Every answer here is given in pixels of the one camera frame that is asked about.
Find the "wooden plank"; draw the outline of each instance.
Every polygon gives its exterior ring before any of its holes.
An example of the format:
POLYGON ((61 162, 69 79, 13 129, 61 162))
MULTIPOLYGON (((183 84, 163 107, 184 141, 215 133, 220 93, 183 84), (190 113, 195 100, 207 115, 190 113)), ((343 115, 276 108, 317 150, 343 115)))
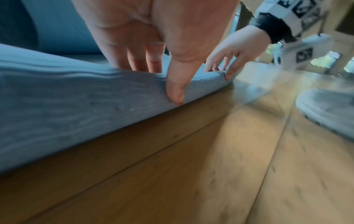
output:
POLYGON ((283 126, 242 107, 27 223, 243 223, 283 126))
POLYGON ((248 224, 352 224, 354 143, 296 109, 280 140, 248 224))
POLYGON ((65 201, 265 92, 235 82, 234 88, 227 87, 194 103, 2 176, 0 223, 24 221, 65 201))

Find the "black wristband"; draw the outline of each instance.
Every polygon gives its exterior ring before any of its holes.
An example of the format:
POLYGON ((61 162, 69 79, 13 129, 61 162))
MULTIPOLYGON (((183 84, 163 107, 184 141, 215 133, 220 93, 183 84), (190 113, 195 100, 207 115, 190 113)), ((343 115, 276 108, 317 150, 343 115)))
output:
POLYGON ((269 13, 261 13, 250 23, 250 25, 264 30, 270 37, 272 44, 275 44, 282 39, 286 42, 293 41, 290 28, 281 20, 269 13))

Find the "hand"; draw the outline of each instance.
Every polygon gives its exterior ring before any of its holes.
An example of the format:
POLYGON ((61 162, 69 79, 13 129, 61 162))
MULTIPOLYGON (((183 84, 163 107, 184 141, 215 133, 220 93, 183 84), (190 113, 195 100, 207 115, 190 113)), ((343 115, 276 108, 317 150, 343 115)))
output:
POLYGON ((219 71, 218 67, 224 60, 221 70, 225 70, 231 59, 236 60, 226 72, 226 80, 230 79, 247 62, 260 56, 271 44, 268 34, 252 25, 248 25, 228 36, 209 55, 205 63, 205 72, 219 71))
POLYGON ((166 93, 184 90, 220 41, 237 0, 73 0, 97 45, 116 68, 161 72, 171 54, 166 93))

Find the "sleeve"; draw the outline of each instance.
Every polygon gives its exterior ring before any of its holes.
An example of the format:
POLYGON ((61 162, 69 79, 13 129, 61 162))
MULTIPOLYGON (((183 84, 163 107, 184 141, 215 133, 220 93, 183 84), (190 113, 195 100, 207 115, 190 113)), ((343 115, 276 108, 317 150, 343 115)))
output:
POLYGON ((300 36, 329 11, 331 0, 265 0, 251 23, 264 30, 272 43, 300 36))

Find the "gray shoe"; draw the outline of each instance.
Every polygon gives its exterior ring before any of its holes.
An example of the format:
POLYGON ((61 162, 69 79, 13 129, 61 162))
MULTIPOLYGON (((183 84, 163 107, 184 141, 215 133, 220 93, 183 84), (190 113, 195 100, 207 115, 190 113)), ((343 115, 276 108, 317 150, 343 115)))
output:
POLYGON ((354 92, 311 90, 298 97, 296 107, 310 121, 354 139, 354 92))

